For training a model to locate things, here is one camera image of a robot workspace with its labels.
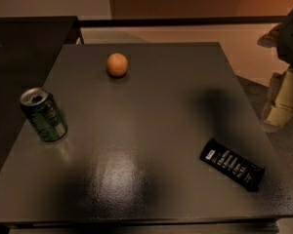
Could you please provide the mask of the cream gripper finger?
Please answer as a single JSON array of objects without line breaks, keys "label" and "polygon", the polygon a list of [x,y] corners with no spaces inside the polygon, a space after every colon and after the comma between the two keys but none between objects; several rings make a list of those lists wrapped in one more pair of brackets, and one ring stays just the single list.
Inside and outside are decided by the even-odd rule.
[{"label": "cream gripper finger", "polygon": [[281,24],[277,24],[269,32],[262,35],[258,39],[257,44],[265,48],[276,48],[277,39],[280,33],[280,28],[281,28]]},{"label": "cream gripper finger", "polygon": [[282,129],[293,117],[293,65],[282,74],[274,73],[270,80],[268,101],[261,114],[265,132]]}]

